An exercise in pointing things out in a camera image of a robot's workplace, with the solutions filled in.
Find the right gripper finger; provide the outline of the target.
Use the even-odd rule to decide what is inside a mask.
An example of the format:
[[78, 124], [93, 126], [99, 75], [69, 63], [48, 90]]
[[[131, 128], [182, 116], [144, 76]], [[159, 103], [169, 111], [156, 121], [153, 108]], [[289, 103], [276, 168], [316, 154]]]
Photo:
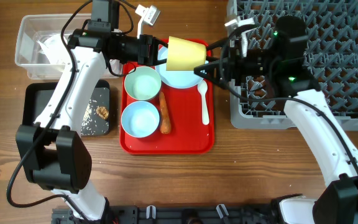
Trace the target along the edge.
[[[221, 40], [218, 40], [217, 42], [214, 42], [207, 46], [206, 50], [213, 51], [214, 49], [220, 48], [221, 51], [223, 51], [224, 44], [228, 38], [223, 38]], [[236, 38], [231, 39], [230, 42], [227, 44], [226, 51], [224, 52], [224, 55], [222, 57], [213, 57], [213, 56], [207, 56], [207, 61], [217, 61], [218, 59], [223, 59], [224, 61], [238, 61], [238, 40]]]
[[236, 64], [228, 58], [215, 59], [204, 65], [194, 68], [194, 74], [210, 81], [212, 84], [224, 89], [229, 89], [229, 82], [234, 78]]

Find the yellow cup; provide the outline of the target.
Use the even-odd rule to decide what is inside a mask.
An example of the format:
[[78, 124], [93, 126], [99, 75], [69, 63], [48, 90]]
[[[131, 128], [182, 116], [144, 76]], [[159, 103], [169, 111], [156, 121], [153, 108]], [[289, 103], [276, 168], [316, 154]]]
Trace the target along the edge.
[[205, 61], [205, 45], [173, 36], [168, 38], [167, 71], [193, 71]]

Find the light blue plate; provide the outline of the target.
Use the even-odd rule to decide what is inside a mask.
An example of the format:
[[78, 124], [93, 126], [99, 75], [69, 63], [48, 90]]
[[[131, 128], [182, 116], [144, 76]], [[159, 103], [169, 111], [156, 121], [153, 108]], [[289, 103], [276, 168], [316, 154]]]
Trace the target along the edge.
[[176, 89], [194, 87], [203, 79], [192, 71], [167, 71], [166, 63], [155, 66], [155, 70], [164, 84]]

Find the green bowl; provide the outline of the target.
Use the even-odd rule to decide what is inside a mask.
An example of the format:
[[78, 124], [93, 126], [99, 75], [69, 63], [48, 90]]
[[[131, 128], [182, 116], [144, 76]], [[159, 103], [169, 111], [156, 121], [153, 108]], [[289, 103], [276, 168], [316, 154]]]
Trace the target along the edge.
[[158, 95], [161, 87], [160, 75], [151, 67], [136, 67], [124, 79], [126, 93], [135, 100], [152, 100]]

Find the blue bowl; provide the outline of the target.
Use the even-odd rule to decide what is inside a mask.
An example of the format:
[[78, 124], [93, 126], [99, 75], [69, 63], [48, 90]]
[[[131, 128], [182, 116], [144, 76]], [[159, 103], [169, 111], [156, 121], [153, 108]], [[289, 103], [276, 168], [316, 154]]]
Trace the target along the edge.
[[121, 127], [134, 138], [145, 138], [159, 126], [160, 114], [148, 101], [135, 101], [127, 105], [121, 115]]

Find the brown food scrap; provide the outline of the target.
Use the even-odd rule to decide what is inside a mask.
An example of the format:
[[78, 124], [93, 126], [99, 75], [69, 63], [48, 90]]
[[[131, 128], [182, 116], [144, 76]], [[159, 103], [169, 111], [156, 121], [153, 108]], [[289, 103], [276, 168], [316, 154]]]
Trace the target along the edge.
[[109, 118], [109, 111], [105, 106], [98, 106], [96, 108], [96, 114], [103, 120], [107, 120]]

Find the white tissue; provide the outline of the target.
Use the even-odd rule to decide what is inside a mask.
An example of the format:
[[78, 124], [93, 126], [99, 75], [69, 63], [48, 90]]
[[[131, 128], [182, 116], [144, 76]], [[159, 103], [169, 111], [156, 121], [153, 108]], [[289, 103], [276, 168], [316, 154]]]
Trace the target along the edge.
[[37, 43], [50, 64], [67, 64], [71, 62], [68, 51], [59, 34], [55, 34], [43, 42], [38, 40]]

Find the white rice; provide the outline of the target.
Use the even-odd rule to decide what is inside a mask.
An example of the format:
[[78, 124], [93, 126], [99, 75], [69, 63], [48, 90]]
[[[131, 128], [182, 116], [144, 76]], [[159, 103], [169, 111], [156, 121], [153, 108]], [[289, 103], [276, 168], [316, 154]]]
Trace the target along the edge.
[[90, 99], [85, 110], [85, 114], [81, 124], [81, 135], [90, 136], [96, 133], [96, 107], [97, 101]]

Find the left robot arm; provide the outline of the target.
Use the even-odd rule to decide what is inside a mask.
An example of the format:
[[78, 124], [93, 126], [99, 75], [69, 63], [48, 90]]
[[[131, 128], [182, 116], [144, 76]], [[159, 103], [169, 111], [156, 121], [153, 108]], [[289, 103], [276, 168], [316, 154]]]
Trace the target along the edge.
[[19, 126], [16, 143], [30, 183], [63, 199], [79, 223], [114, 223], [109, 201], [90, 181], [92, 160], [81, 140], [81, 124], [94, 88], [111, 61], [160, 65], [162, 41], [151, 35], [119, 32], [125, 1], [92, 1], [91, 17], [71, 36], [62, 37], [70, 61], [44, 110], [31, 125]]

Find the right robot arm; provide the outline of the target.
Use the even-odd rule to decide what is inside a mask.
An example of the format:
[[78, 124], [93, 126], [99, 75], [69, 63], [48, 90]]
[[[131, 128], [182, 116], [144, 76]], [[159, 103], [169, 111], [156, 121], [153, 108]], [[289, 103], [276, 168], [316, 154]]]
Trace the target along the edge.
[[223, 89], [229, 81], [262, 75], [273, 101], [298, 128], [311, 149], [326, 189], [317, 199], [289, 195], [272, 201], [272, 223], [358, 223], [358, 150], [332, 114], [319, 82], [305, 67], [308, 35], [299, 17], [276, 21], [273, 43], [267, 50], [246, 51], [246, 33], [253, 22], [237, 22], [229, 36], [214, 43], [219, 58], [194, 72]]

